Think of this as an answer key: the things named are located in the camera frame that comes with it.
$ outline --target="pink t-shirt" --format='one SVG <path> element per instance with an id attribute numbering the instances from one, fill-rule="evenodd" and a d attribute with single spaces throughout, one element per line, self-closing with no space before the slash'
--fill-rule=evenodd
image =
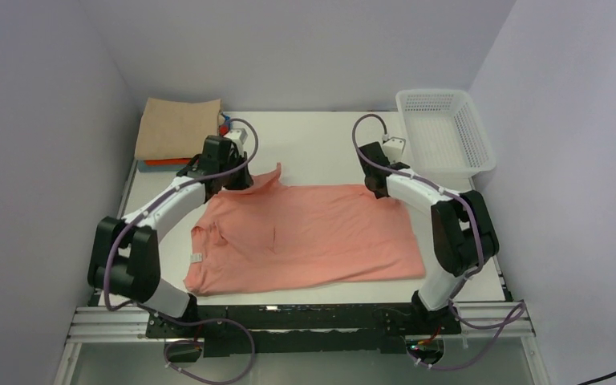
<path id="1" fill-rule="evenodd" d="M 285 186 L 280 172 L 278 164 L 252 188 L 209 201 L 192 229 L 188 290 L 257 293 L 424 276 L 399 201 L 375 199 L 360 184 Z"/>

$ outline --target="folded towel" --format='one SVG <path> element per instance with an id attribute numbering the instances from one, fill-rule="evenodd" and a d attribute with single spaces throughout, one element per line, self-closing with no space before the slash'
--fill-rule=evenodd
<path id="1" fill-rule="evenodd" d="M 136 141 L 137 160 L 192 158 L 204 139 L 216 135 L 221 100 L 205 103 L 169 102 L 150 98 Z"/>

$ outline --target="purple cable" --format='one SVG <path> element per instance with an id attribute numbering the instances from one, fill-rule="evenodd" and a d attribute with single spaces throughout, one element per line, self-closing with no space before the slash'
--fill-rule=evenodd
<path id="1" fill-rule="evenodd" d="M 105 301 L 105 307 L 108 310 L 116 311 L 116 310 L 119 310 L 122 307 L 128 305 L 129 303 L 132 303 L 131 300 L 121 302 L 117 306 L 113 306 L 110 303 L 110 270 L 112 268 L 112 264 L 113 264 L 113 262 L 115 260 L 115 256 L 117 254 L 117 250 L 119 249 L 119 245 L 120 245 L 121 241 L 124 239 L 124 237 L 126 236 L 128 231 L 133 226 L 135 226 L 138 222 L 142 221 L 145 218 L 145 213 L 150 213 L 154 209 L 158 208 L 169 197 L 171 197 L 171 195 L 176 193 L 181 188 L 188 187 L 188 186 L 193 185 L 195 183 L 200 183 L 200 182 L 202 182 L 204 180 L 212 180 L 212 179 L 220 178 L 220 177 L 223 177 L 223 176 L 228 176 L 228 175 L 234 174 L 235 172 L 238 172 L 238 171 L 242 170 L 256 156 L 256 152 L 258 151 L 258 134 L 256 133 L 256 130 L 253 128 L 253 126 L 249 122 L 247 122 L 244 119 L 232 118 L 232 119 L 226 120 L 226 123 L 228 123 L 228 124 L 231 124 L 232 122 L 243 123 L 251 131 L 251 133 L 253 135 L 253 140 L 254 140 L 253 151 L 251 152 L 251 155 L 242 164 L 240 164 L 237 167 L 232 168 L 232 169 L 230 169 L 228 171 L 219 172 L 217 174 L 212 174 L 212 175 L 207 175 L 207 176 L 200 176 L 200 177 L 198 177 L 196 179 L 188 180 L 187 182 L 184 182 L 184 183 L 178 185 L 177 187 L 173 187 L 173 188 L 167 190 L 162 195 L 157 197 L 145 210 L 143 210 L 140 214 L 138 214 L 135 218 L 133 218 L 132 221 L 128 222 L 126 224 L 126 226 L 124 226 L 124 228 L 117 235 L 117 238 L 115 239 L 115 241 L 112 243 L 112 247 L 110 248 L 110 253 L 107 256 L 107 264 L 105 265 L 105 274 L 103 275 L 103 299 Z M 241 379 L 242 377 L 244 377 L 245 375 L 247 375 L 247 373 L 249 373 L 251 371 L 251 367 L 253 366 L 253 363 L 256 360 L 256 355 L 255 355 L 256 354 L 256 347 L 255 347 L 255 345 L 253 343 L 253 337 L 251 335 L 251 332 L 249 332 L 249 330 L 247 328 L 245 328 L 243 325 L 241 325 L 239 322 L 235 322 L 232 319 L 227 319 L 227 318 L 212 318 L 212 319 L 205 319 L 205 320 L 198 321 L 198 322 L 182 322 L 182 321 L 179 321 L 179 320 L 177 320 L 175 318 L 172 318 L 172 317 L 170 317 L 170 316 L 168 316 L 166 314 L 159 313 L 159 312 L 155 311 L 154 309 L 150 309 L 149 307 L 140 305 L 138 303 L 136 303 L 136 305 L 140 309 L 147 310 L 150 313 L 158 314 L 160 317 L 162 317 L 164 319 L 167 319 L 170 322 L 173 322 L 173 323 L 181 325 L 181 326 L 199 326 L 199 325 L 204 325 L 206 323 L 212 323 L 212 322 L 227 322 L 227 323 L 230 323 L 230 324 L 232 324 L 234 326 L 239 327 L 243 332 L 245 332 L 247 337 L 249 337 L 249 341 L 251 342 L 251 358 L 249 359 L 249 363 L 247 364 L 245 369 L 242 371 L 242 373 L 240 373 L 239 375 L 237 375 L 233 379 L 229 379 L 227 381 L 210 381 L 208 379 L 203 379 L 201 377 L 198 377 L 198 376 L 190 373 L 189 371 L 184 371 L 182 368 L 179 368 L 176 365 L 174 365 L 174 364 L 172 364 L 172 363 L 170 363 L 168 361 L 168 359 L 167 359 L 168 356 L 166 354 L 168 353 L 169 349 L 171 349 L 171 347 L 172 347 L 172 344 L 169 344 L 166 347 L 166 349 L 164 349 L 164 357 L 167 359 L 167 364 L 172 369 L 178 371 L 179 373 L 187 375 L 191 379 L 196 379 L 197 381 L 200 381 L 202 383 L 207 383 L 209 385 L 227 385 L 227 384 L 230 384 L 230 383 L 234 383 L 234 382 L 238 381 L 239 379 Z"/>
<path id="2" fill-rule="evenodd" d="M 385 172 L 389 172 L 391 174 L 395 174 L 395 175 L 400 175 L 400 176 L 404 176 L 406 178 L 411 177 L 412 179 L 424 183 L 428 186 L 431 186 L 432 188 L 434 188 L 435 190 L 437 190 L 439 193 L 442 193 L 443 195 L 445 195 L 446 197 L 451 197 L 452 199 L 454 199 L 455 201 L 458 201 L 466 210 L 466 213 L 468 214 L 468 222 L 471 225 L 471 230 L 473 232 L 473 239 L 476 241 L 476 251 L 478 252 L 478 266 L 475 269 L 469 270 L 468 272 L 466 272 L 466 274 L 464 275 L 464 279 L 462 279 L 459 284 L 457 284 L 457 286 L 452 290 L 452 292 L 450 293 L 450 298 L 449 298 L 449 310 L 452 313 L 452 315 L 455 316 L 455 318 L 457 318 L 461 323 L 463 323 L 464 325 L 471 327 L 473 329 L 478 329 L 478 330 L 488 330 L 488 329 L 498 329 L 498 331 L 495 333 L 494 337 L 492 337 L 492 339 L 490 340 L 490 342 L 488 343 L 488 345 L 473 359 L 469 360 L 468 362 L 466 362 L 465 364 L 456 366 L 456 367 L 432 367 L 433 369 L 437 369 L 439 371 L 454 371 L 454 370 L 459 370 L 459 369 L 464 369 L 465 367 L 469 367 L 472 364 L 476 363 L 478 360 L 480 360 L 481 358 L 483 358 L 483 355 L 485 355 L 485 353 L 490 349 L 490 347 L 492 347 L 492 345 L 494 345 L 497 337 L 499 337 L 499 334 L 501 334 L 501 332 L 504 330 L 504 328 L 510 324 L 515 322 L 517 319 L 519 319 L 524 313 L 525 313 L 525 303 L 521 302 L 518 305 L 514 306 L 513 309 L 509 312 L 509 314 L 507 314 L 505 320 L 503 322 L 494 324 L 494 325 L 487 325 L 487 326 L 478 326 L 478 325 L 473 325 L 469 322 L 467 322 L 466 320 L 464 320 L 463 318 L 461 318 L 459 316 L 459 314 L 456 312 L 456 310 L 454 309 L 454 302 L 452 301 L 454 299 L 454 297 L 456 297 L 456 295 L 462 290 L 462 288 L 464 288 L 464 285 L 466 284 L 466 281 L 478 274 L 482 269 L 483 266 L 485 264 L 485 256 L 483 255 L 483 245 L 480 242 L 480 234 L 478 233 L 478 224 L 476 222 L 476 217 L 473 215 L 473 210 L 471 210 L 471 206 L 468 204 L 468 202 L 463 199 L 462 197 L 449 192 L 447 190 L 445 190 L 444 188 L 441 188 L 438 184 L 434 183 L 433 181 L 426 179 L 422 176 L 418 176 L 418 175 L 410 175 L 406 172 L 401 172 L 398 170 L 394 170 L 392 168 L 388 168 L 388 167 L 384 167 L 380 164 L 376 164 L 375 162 L 367 159 L 367 157 L 363 154 L 362 151 L 360 151 L 360 148 L 358 147 L 358 141 L 355 139 L 355 133 L 358 130 L 358 125 L 360 124 L 360 122 L 362 122 L 363 120 L 365 120 L 366 118 L 376 118 L 377 120 L 379 120 L 379 122 L 381 122 L 381 124 L 383 125 L 383 130 L 384 132 L 387 132 L 386 129 L 386 123 L 383 121 L 383 119 L 381 118 L 381 116 L 376 115 L 376 114 L 366 114 L 361 116 L 358 120 L 355 121 L 355 125 L 353 126 L 353 132 L 351 133 L 351 139 L 353 140 L 353 146 L 355 146 L 355 151 L 358 153 L 358 156 L 360 157 L 360 159 L 362 159 L 365 163 L 369 164 L 370 166 L 377 168 L 379 170 L 385 171 Z M 518 314 L 513 315 L 516 310 L 521 310 L 518 312 Z"/>

